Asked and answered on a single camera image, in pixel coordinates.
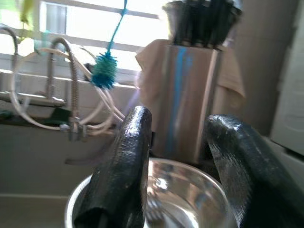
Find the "faucet spout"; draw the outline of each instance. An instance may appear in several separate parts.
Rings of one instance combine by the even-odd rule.
[[[17,42],[17,36],[15,32],[8,26],[4,24],[0,24],[0,30],[7,31],[9,35],[13,38],[14,42],[14,56],[13,56],[13,61],[12,61],[12,69],[14,69],[16,61],[17,61],[17,56],[18,56],[18,42]]]

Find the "beige towel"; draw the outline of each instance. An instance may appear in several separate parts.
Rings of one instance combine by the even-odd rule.
[[[141,102],[150,109],[153,122],[152,130],[155,131],[159,112],[159,94],[162,83],[162,68],[165,57],[166,45],[171,44],[169,40],[157,39],[142,49],[136,60],[142,68],[137,79],[140,88]],[[238,61],[234,50],[229,47],[221,47],[223,50],[222,62],[219,69],[218,86],[215,91],[213,114],[226,114],[223,105],[231,108],[240,108],[245,99],[245,90]]]

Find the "stainless steel knife block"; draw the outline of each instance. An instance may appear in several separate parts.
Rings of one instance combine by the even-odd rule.
[[[210,115],[221,51],[169,45],[163,65],[160,113],[152,153],[199,164],[204,121]]]

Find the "blue bottle brush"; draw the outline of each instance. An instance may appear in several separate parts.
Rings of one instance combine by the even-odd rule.
[[[101,89],[111,89],[115,82],[117,72],[117,60],[111,55],[111,48],[114,42],[114,37],[126,13],[127,0],[124,1],[122,16],[112,35],[108,49],[104,54],[97,56],[96,64],[93,69],[92,83]]]

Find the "clear glass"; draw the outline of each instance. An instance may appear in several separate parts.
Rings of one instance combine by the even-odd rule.
[[[17,12],[17,11],[11,11],[8,9],[0,9],[0,23],[3,23],[5,25],[10,26],[15,29],[22,28],[22,23],[20,22],[19,12]]]
[[[106,48],[98,48],[98,47],[91,47],[91,46],[84,46],[88,51],[90,51],[95,56],[99,55],[99,53],[103,54],[106,51]],[[79,46],[73,47],[73,52],[77,59],[80,60],[82,63],[91,63],[94,64],[94,59],[86,53],[84,50],[81,50]],[[112,50],[111,54],[113,57],[117,59],[117,68],[119,69],[127,69],[127,70],[134,70],[140,71],[141,68],[138,65],[135,59],[135,52],[130,51],[121,51],[121,50]]]
[[[14,54],[14,43],[10,35],[0,34],[0,53],[13,55]],[[34,51],[34,40],[31,38],[24,39],[18,45],[19,55],[27,56]]]
[[[68,7],[66,34],[110,41],[120,17],[118,13]],[[158,38],[168,38],[167,29],[160,20],[125,15],[114,41],[144,47]]]
[[[124,7],[124,0],[78,0],[94,5],[102,5],[122,9]],[[162,10],[162,5],[168,0],[128,0],[127,8],[132,11],[139,11],[145,13],[159,14]]]
[[[66,34],[79,38],[109,41],[119,19],[118,13],[68,7]]]

